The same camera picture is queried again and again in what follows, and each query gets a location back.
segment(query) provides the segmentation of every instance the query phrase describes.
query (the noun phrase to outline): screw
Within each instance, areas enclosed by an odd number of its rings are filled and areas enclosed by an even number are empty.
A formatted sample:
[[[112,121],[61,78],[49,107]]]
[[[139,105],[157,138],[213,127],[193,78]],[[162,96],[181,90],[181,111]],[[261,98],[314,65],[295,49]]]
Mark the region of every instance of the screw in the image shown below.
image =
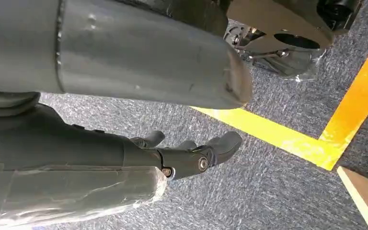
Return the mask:
[[[198,160],[198,168],[200,171],[205,171],[207,170],[208,168],[208,160],[206,157],[201,157],[199,160]]]
[[[232,37],[232,45],[237,45],[239,43],[239,35],[235,35]]]
[[[170,177],[171,176],[171,173],[172,173],[172,170],[169,169],[169,168],[163,168],[161,170],[161,172],[166,176],[166,177]]]

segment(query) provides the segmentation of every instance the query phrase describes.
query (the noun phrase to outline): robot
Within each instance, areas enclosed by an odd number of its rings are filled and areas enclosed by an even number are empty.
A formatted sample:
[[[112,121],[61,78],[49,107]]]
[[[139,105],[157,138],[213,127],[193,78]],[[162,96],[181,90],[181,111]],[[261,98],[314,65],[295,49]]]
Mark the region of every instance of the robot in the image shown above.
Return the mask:
[[[0,0],[0,226],[108,215],[241,145],[126,138],[63,122],[40,92],[213,109],[248,103],[243,61],[292,76],[347,33],[359,0]],[[228,18],[239,24],[229,28]]]

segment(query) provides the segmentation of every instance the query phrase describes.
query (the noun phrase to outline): gray carpet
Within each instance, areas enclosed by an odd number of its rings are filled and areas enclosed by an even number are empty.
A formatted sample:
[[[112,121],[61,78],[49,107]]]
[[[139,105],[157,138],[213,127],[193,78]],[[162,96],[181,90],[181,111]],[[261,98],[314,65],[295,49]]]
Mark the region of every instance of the gray carpet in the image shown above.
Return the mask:
[[[318,137],[368,56],[368,0],[352,31],[319,66],[317,80],[296,83],[253,69],[247,109]],[[198,144],[233,128],[186,106],[44,94],[66,122],[128,137],[163,131],[162,146]],[[336,172],[240,132],[238,154],[208,172],[170,182],[162,201],[115,216],[48,230],[346,230],[368,229]],[[368,177],[368,118],[338,165]]]

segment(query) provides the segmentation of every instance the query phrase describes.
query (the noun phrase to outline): transparent plastic film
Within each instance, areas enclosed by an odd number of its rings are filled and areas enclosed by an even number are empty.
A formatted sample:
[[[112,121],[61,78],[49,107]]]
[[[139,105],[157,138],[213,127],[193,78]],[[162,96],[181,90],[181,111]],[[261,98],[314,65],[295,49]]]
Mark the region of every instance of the transparent plastic film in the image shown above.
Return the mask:
[[[124,212],[159,200],[166,180],[157,167],[0,170],[0,228],[76,222]]]
[[[253,67],[273,72],[285,80],[312,81],[318,76],[319,65],[326,49],[294,48],[270,55],[247,56],[244,59]]]

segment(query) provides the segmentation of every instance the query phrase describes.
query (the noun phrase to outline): floor marking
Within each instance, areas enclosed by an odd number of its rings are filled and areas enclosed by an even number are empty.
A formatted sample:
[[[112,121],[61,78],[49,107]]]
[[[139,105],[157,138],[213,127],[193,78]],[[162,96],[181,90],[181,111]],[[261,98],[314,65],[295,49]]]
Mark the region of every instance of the floor marking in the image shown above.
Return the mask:
[[[368,58],[320,138],[243,109],[194,109],[327,170],[332,170],[368,116]]]

